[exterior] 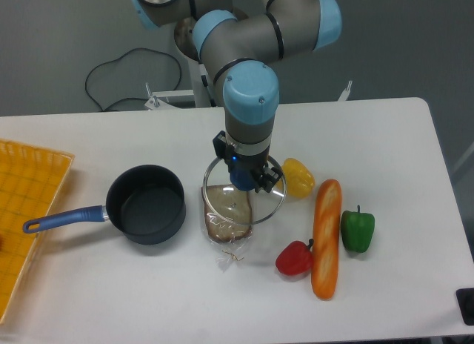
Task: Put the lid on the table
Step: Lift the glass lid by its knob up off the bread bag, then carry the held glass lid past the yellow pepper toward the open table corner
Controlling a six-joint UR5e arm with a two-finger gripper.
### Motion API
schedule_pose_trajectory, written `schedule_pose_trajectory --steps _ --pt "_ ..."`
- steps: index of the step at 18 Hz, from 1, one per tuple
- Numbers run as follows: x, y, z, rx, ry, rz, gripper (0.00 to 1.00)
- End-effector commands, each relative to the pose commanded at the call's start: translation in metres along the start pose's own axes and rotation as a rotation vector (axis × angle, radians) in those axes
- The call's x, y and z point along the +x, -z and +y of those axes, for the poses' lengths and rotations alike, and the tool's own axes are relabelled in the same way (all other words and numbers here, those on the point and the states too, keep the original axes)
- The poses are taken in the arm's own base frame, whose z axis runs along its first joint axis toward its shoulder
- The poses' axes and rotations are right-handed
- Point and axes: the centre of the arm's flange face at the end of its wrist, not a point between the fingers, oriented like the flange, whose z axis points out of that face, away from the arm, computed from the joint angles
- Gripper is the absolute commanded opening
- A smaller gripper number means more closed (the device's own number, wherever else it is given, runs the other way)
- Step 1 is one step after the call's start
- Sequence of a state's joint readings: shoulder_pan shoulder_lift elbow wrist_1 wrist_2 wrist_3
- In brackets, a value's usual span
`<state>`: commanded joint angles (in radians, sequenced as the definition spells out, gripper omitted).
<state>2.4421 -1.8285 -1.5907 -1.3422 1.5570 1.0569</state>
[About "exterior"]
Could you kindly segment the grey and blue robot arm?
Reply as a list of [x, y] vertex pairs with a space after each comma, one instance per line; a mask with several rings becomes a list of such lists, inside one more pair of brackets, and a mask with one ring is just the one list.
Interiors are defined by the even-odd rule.
[[269, 165], [279, 82], [273, 62], [336, 42], [336, 0], [263, 0], [259, 16], [239, 19], [233, 0], [131, 0], [145, 25], [192, 18], [198, 60], [224, 107], [225, 129], [213, 140], [230, 181], [242, 191], [271, 191], [283, 173]]

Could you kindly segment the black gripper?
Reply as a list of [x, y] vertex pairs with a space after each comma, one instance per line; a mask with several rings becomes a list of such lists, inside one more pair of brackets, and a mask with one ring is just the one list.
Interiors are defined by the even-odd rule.
[[213, 138], [213, 147], [218, 159], [224, 160], [229, 173], [234, 170], [244, 170], [250, 172], [254, 181], [254, 191], [259, 193], [271, 192], [274, 186], [281, 179], [281, 170], [275, 166], [268, 167], [268, 153], [262, 152], [256, 155], [243, 155], [235, 153], [235, 148], [227, 142], [227, 134], [221, 130]]

